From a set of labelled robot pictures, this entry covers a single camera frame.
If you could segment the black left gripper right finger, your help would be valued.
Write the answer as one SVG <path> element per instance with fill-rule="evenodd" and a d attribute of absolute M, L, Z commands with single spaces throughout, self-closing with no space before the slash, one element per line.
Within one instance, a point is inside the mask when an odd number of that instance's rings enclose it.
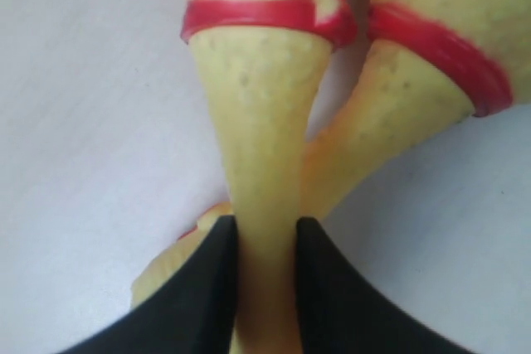
<path fill-rule="evenodd" d="M 296 302 L 305 353 L 457 353 L 347 261 L 313 218 L 297 222 Z"/>

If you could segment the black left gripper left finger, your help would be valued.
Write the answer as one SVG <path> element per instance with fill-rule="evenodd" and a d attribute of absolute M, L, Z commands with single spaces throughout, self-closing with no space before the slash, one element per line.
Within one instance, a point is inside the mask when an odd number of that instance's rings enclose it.
<path fill-rule="evenodd" d="M 238 291 L 236 220 L 221 217 L 156 293 L 73 354 L 222 354 L 231 346 Z"/>

